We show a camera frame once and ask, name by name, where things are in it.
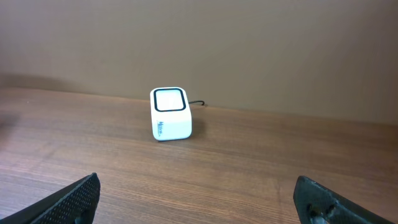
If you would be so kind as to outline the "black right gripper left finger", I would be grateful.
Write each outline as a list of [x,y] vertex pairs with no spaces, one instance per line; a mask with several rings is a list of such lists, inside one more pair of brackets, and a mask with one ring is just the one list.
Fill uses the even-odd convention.
[[92,224],[100,190],[100,180],[94,172],[1,219],[1,224]]

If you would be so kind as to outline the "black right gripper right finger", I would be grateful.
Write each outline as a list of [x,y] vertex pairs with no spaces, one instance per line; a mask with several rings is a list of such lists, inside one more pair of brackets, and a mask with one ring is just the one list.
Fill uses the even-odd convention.
[[304,175],[296,181],[293,200],[305,224],[392,224]]

